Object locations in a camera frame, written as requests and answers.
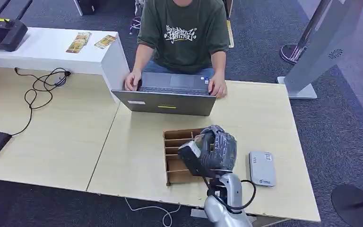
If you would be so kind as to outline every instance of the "cardboard organizer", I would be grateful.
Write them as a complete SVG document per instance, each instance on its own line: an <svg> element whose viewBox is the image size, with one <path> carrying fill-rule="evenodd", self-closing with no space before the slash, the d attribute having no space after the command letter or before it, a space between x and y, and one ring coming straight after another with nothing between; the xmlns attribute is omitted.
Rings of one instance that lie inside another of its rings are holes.
<svg viewBox="0 0 363 227"><path fill-rule="evenodd" d="M181 145L193 140L202 130L164 131L166 186L170 186L172 183L189 183L202 180L200 176L191 175L183 160L179 159L177 154L177 150Z"/></svg>

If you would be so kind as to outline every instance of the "touchpad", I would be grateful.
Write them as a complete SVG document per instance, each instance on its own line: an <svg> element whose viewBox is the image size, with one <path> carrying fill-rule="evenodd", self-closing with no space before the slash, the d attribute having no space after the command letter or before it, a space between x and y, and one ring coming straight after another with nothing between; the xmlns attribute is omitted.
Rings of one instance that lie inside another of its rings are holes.
<svg viewBox="0 0 363 227"><path fill-rule="evenodd" d="M185 75L172 75L170 78L171 87L194 87L194 78Z"/></svg>

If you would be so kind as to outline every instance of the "laptop keyboard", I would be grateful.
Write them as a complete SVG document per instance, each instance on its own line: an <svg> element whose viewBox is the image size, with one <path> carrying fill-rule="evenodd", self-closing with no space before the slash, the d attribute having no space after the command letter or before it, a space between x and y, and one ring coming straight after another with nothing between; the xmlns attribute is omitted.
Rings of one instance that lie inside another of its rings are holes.
<svg viewBox="0 0 363 227"><path fill-rule="evenodd" d="M183 89L183 88L141 87L139 91L181 94L181 95L199 95L199 96L207 96L208 95L208 92L206 90Z"/></svg>

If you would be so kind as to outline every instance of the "man's hand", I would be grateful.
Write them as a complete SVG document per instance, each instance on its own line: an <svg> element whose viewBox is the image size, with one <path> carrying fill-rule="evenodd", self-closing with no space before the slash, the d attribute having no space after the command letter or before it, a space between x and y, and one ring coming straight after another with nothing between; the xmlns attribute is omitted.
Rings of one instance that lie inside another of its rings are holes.
<svg viewBox="0 0 363 227"><path fill-rule="evenodd" d="M225 75L215 73L208 84L208 91L210 95L218 98L223 98L227 95L227 86L225 82Z"/></svg>
<svg viewBox="0 0 363 227"><path fill-rule="evenodd" d="M137 91L138 82L141 80L141 71L133 70L124 80L126 91Z"/></svg>

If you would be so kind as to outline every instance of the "carpet floor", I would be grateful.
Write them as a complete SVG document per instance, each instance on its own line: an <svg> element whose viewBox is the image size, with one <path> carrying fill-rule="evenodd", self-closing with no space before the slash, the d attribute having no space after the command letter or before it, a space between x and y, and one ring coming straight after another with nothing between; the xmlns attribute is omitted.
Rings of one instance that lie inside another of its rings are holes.
<svg viewBox="0 0 363 227"><path fill-rule="evenodd" d="M134 1L110 0L96 15L80 17L73 1L34 1L23 21L28 26L118 31L129 66L133 65L136 34L129 34ZM25 0L13 0L3 17L16 17ZM301 35L308 23L296 0L234 0L231 23L235 47L227 56L226 78L274 83L291 65L279 47ZM333 209L334 187L351 183L363 189L363 108L335 66L313 83L318 99L291 101L321 223L290 220L283 227L347 226ZM133 207L175 205L132 200ZM160 226L157 210L132 212L123 198L0 181L0 227ZM173 214L174 227L212 226L191 218L182 207Z"/></svg>

